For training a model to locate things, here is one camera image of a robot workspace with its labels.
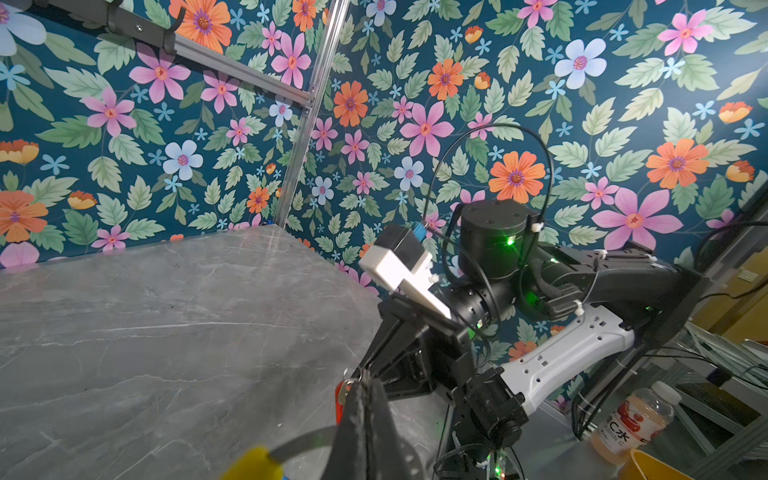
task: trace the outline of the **bottle label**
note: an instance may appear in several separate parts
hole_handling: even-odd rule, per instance
[[[616,412],[605,419],[595,430],[595,434],[608,450],[620,454],[650,442],[664,426],[652,422],[625,401]]]

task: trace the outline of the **orange flower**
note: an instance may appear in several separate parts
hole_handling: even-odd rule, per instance
[[[509,349],[509,356],[513,360],[517,360],[526,353],[536,350],[537,345],[533,342],[515,342],[515,346]]]
[[[455,97],[457,86],[464,83],[462,64],[453,63],[453,58],[446,58],[445,63],[438,63],[432,68],[435,73],[429,75],[427,83],[431,85],[429,94],[438,100]]]
[[[93,195],[86,194],[85,192],[78,190],[76,192],[72,192],[72,194],[67,199],[67,203],[75,210],[87,210],[95,206],[98,202]]]
[[[736,103],[730,101],[720,109],[720,119],[725,124],[732,124],[749,115],[751,111],[752,107],[742,101]]]
[[[504,156],[504,163],[496,162],[491,169],[492,178],[488,182],[491,192],[501,192],[499,200],[514,199],[519,204],[528,202],[528,194],[538,195],[544,184],[537,178],[544,178],[544,165],[535,164],[536,155],[524,152],[518,159],[518,152]]]
[[[491,76],[481,71],[478,76],[475,77],[475,88],[478,90],[485,90],[491,86]]]
[[[725,178],[733,182],[751,182],[755,179],[755,167],[744,160],[739,160],[725,170]]]
[[[659,155],[651,155],[646,166],[653,168],[648,172],[650,181],[656,183],[661,180],[659,187],[670,190],[680,182],[682,187],[687,187],[696,181],[696,175],[707,171],[710,162],[702,160],[710,151],[703,145],[693,148],[694,141],[690,138],[681,138],[677,146],[667,142],[658,148]]]
[[[362,84],[358,81],[352,82],[352,87],[349,86],[349,82],[345,82],[341,86],[341,91],[336,92],[336,97],[333,99],[333,103],[336,106],[333,108],[333,116],[340,118],[339,123],[343,127],[356,127],[360,124],[360,118],[366,116],[368,112],[368,91],[361,90]]]
[[[0,162],[12,161],[26,165],[37,158],[40,146],[23,140],[0,141]]]
[[[270,199],[270,192],[267,191],[266,188],[257,187],[256,190],[248,195],[248,199],[249,200],[246,203],[248,210],[250,210],[252,214],[258,214],[264,207],[266,207],[266,202]]]
[[[232,19],[227,4],[216,0],[170,0],[170,16],[178,17],[182,7],[187,14],[176,32],[223,54],[221,45],[227,47],[232,39],[232,31],[226,26]]]
[[[467,31],[464,32],[464,39],[467,43],[475,43],[481,36],[482,28],[480,27],[469,27],[467,28]]]
[[[315,0],[293,0],[293,23],[301,31],[307,31],[314,25],[313,18],[317,16]]]
[[[25,242],[29,232],[40,233],[48,222],[37,217],[48,215],[43,204],[33,204],[35,198],[17,190],[0,192],[0,235],[8,242]]]

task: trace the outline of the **plastic bottle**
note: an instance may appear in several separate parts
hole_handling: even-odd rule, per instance
[[[616,465],[626,462],[632,448],[650,442],[672,423],[674,406],[680,400],[680,393],[662,382],[632,392],[618,410],[592,432],[592,445],[609,462]]]

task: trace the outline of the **marble surface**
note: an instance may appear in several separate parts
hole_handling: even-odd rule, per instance
[[[275,226],[0,273],[0,478],[217,478],[334,421],[378,299]],[[445,403],[394,402],[433,460]],[[286,466],[319,478],[327,452]]]

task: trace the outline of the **bottle cap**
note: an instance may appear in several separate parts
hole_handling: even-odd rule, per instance
[[[677,405],[680,403],[680,400],[683,399],[683,397],[680,396],[680,393],[677,393],[677,390],[673,389],[664,382],[654,382],[654,384],[650,386],[650,389],[656,392],[656,394],[659,395],[661,399],[667,403],[670,403],[671,405]]]

